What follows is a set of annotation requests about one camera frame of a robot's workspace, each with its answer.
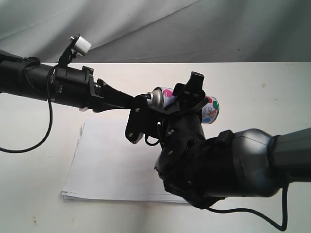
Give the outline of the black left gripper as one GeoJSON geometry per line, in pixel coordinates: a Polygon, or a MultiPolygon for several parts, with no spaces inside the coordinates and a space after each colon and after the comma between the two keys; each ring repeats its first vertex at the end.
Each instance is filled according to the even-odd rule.
{"type": "Polygon", "coordinates": [[[79,109],[92,109],[95,113],[107,110],[127,110],[131,108],[133,96],[121,92],[102,79],[96,85],[94,69],[83,66],[81,69],[55,67],[49,74],[48,85],[51,102],[79,109]]]}

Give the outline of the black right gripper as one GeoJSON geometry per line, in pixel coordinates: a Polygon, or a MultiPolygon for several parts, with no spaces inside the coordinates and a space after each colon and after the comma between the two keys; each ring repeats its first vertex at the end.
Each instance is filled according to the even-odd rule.
{"type": "Polygon", "coordinates": [[[201,126],[202,108],[207,103],[204,78],[192,71],[186,84],[153,90],[153,108],[159,113],[156,133],[161,153],[155,163],[159,174],[170,173],[190,147],[205,139],[201,126]]]}

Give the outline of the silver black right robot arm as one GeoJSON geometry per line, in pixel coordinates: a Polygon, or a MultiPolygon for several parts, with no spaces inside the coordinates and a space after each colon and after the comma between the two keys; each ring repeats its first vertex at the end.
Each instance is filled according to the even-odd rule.
{"type": "Polygon", "coordinates": [[[271,197],[292,182],[311,180],[311,131],[271,136],[259,129],[226,130],[206,139],[197,108],[206,102],[204,76],[192,72],[173,90],[163,119],[155,170],[164,189],[206,209],[228,197],[271,197]]]}

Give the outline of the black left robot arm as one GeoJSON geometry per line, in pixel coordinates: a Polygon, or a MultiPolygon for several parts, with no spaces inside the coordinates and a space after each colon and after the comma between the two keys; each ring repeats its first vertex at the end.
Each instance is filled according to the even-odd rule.
{"type": "Polygon", "coordinates": [[[94,81],[94,70],[83,66],[52,67],[35,57],[19,57],[0,52],[0,91],[36,100],[91,109],[95,113],[113,109],[130,109],[133,97],[94,81]]]}

